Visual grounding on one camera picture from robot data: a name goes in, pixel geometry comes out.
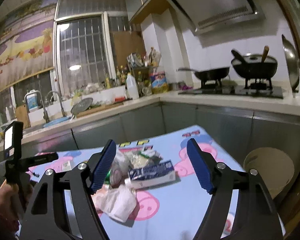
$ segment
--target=cooking oil bottle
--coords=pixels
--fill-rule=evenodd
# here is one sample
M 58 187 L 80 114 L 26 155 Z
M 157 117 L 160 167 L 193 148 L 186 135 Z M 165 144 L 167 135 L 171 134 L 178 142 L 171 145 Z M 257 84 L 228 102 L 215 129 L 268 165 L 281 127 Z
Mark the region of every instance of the cooking oil bottle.
M 149 77 L 151 80 L 152 93 L 159 94 L 168 92 L 169 86 L 166 79 L 166 74 L 162 66 L 152 66 L 149 69 Z

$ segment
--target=pot lid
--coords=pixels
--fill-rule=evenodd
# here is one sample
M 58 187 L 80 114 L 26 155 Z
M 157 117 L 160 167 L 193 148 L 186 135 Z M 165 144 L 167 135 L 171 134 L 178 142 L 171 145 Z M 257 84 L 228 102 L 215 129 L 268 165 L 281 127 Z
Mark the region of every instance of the pot lid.
M 282 44 L 284 56 L 286 58 L 289 81 L 292 90 L 294 91 L 299 85 L 299 65 L 296 50 L 290 41 L 282 34 Z

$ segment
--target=tablecloth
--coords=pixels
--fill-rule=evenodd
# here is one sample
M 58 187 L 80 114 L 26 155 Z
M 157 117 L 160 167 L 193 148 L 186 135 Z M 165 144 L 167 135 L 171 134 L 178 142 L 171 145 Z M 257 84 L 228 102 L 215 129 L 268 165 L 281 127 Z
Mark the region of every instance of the tablecloth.
M 138 190 L 137 207 L 124 224 L 100 212 L 100 220 L 111 240 L 193 239 L 207 210 L 211 195 L 200 187 L 186 154 L 186 144 L 190 138 L 194 138 L 202 150 L 211 153 L 217 162 L 224 162 L 233 170 L 243 171 L 242 167 L 202 127 L 197 125 L 154 138 L 117 145 L 122 152 L 134 148 L 157 150 L 163 156 L 163 160 L 172 161 L 179 179 L 168 185 Z M 64 163 L 69 161 L 73 168 L 101 150 L 102 147 L 58 152 L 58 160 L 36 166 L 32 171 L 40 174 L 40 177 L 49 168 L 60 172 Z M 39 181 L 40 177 L 32 177 L 32 179 Z M 238 190 L 234 190 L 230 214 L 235 214 L 237 199 Z M 80 236 L 69 192 L 66 192 L 66 206 L 72 232 Z

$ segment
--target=countertop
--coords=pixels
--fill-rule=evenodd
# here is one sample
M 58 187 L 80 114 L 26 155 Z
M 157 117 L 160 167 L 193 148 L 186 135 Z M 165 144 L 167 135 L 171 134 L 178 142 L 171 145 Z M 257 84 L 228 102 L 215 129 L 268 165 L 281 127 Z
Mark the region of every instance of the countertop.
M 58 132 L 69 130 L 71 128 L 84 125 L 89 122 L 98 121 L 116 114 L 147 106 L 156 102 L 235 107 L 241 109 L 251 109 L 300 116 L 300 98 L 293 97 L 291 90 L 289 91 L 283 89 L 282 91 L 284 99 L 223 95 L 179 95 L 177 91 L 151 95 L 148 97 L 142 97 L 136 100 L 127 101 L 123 105 L 115 108 L 80 117 L 78 119 L 68 120 L 60 124 L 56 124 L 25 134 L 22 139 L 22 144 L 37 140 L 39 138 L 44 138 Z M 0 143 L 0 152 L 2 150 L 3 143 Z

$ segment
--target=decorative wall mural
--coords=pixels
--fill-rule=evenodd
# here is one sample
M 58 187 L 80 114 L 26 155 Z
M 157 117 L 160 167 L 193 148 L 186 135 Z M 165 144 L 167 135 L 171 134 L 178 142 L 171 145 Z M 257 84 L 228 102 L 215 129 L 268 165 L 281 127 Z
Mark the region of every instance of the decorative wall mural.
M 0 37 L 0 92 L 53 68 L 52 29 L 56 2 L 37 1 L 6 19 Z

